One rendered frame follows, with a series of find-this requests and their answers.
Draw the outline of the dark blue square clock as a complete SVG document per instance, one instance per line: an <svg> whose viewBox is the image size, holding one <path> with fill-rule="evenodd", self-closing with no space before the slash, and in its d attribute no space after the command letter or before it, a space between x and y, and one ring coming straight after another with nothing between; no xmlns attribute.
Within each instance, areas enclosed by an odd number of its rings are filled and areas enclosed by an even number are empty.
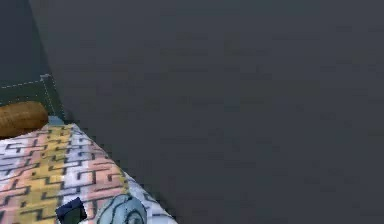
<svg viewBox="0 0 384 224"><path fill-rule="evenodd" d="M79 224L87 218L83 202L79 197L58 207L55 212L60 224Z"/></svg>

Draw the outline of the bed with patterned quilt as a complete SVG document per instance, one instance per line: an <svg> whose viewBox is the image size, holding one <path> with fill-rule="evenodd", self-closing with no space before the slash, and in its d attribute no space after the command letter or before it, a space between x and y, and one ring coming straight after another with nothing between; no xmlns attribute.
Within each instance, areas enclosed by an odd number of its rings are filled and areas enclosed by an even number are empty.
<svg viewBox="0 0 384 224"><path fill-rule="evenodd" d="M41 129L0 140L0 224L60 224L55 210L79 197L96 224L100 208L131 194L147 212L147 224L178 224L131 176L75 123L67 124L51 75L0 81L0 106L40 102L48 112Z"/></svg>

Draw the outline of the pale blue round object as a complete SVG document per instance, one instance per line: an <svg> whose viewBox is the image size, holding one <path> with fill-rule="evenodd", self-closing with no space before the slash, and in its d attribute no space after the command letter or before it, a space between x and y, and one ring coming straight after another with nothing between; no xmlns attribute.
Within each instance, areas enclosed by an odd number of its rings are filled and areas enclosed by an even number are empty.
<svg viewBox="0 0 384 224"><path fill-rule="evenodd" d="M139 199L120 194L108 200L97 212L96 224L147 224L147 212Z"/></svg>

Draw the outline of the orange-brown pillow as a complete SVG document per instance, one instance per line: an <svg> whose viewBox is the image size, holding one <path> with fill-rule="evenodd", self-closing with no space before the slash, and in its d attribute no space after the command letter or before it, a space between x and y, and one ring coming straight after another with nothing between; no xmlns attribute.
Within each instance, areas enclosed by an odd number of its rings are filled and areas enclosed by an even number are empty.
<svg viewBox="0 0 384 224"><path fill-rule="evenodd" d="M26 101L0 106L0 140L41 129L48 120L48 112L40 102Z"/></svg>

